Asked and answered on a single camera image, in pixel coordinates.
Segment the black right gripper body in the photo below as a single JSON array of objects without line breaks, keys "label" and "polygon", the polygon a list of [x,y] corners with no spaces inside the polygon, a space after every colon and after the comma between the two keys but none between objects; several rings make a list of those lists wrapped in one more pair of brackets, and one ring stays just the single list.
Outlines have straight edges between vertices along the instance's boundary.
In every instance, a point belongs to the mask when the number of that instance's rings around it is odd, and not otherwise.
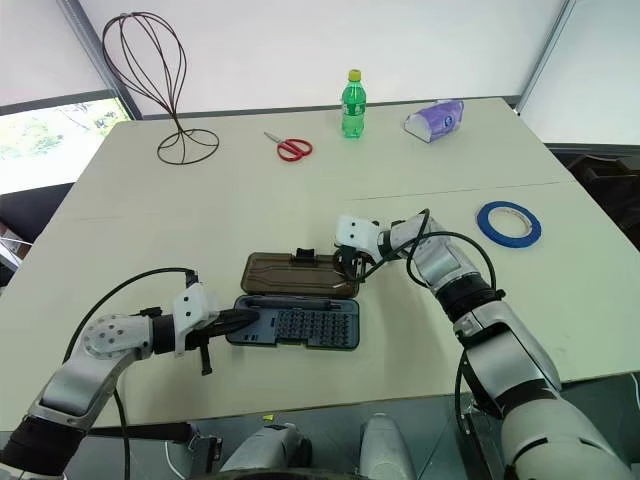
[{"label": "black right gripper body", "polygon": [[373,265],[374,259],[366,252],[348,245],[335,244],[333,261],[336,265]]}]

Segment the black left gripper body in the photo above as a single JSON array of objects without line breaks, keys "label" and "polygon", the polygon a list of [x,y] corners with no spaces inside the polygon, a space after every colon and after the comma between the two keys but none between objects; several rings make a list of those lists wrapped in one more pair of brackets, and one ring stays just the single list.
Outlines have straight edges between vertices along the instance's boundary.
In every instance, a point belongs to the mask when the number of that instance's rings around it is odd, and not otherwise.
[{"label": "black left gripper body", "polygon": [[225,328],[224,319],[219,317],[202,328],[192,330],[185,337],[185,349],[195,350],[202,345],[207,345],[210,338],[225,335]]}]

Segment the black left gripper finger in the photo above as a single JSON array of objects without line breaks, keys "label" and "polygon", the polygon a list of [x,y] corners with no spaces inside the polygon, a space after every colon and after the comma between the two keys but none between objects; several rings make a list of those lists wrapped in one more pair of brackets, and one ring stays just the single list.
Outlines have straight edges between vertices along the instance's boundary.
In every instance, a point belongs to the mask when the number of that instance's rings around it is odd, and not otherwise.
[{"label": "black left gripper finger", "polygon": [[252,309],[227,309],[219,312],[216,326],[247,326],[260,319],[260,313]]},{"label": "black left gripper finger", "polygon": [[218,331],[228,342],[252,342],[254,327],[250,324],[223,325]]}]

